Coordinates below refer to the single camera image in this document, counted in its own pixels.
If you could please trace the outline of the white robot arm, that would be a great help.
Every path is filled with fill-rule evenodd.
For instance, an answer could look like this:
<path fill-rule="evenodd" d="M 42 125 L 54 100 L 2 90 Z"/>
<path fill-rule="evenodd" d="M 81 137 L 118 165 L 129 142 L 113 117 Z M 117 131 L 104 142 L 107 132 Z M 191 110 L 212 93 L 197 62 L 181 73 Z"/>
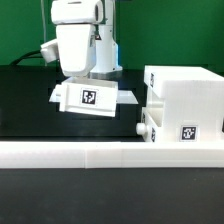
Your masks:
<path fill-rule="evenodd" d="M 58 60 L 66 77 L 121 71 L 115 41 L 115 0 L 53 0 L 56 38 L 41 45 L 47 63 Z"/>

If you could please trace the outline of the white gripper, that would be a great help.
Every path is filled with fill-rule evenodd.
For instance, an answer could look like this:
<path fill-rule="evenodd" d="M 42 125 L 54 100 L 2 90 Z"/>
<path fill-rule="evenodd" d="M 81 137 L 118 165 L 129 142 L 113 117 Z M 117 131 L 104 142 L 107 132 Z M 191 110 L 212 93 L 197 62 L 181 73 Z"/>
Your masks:
<path fill-rule="evenodd" d="M 96 65 L 95 26 L 58 25 L 56 37 L 63 74 L 67 77 L 86 76 Z"/>

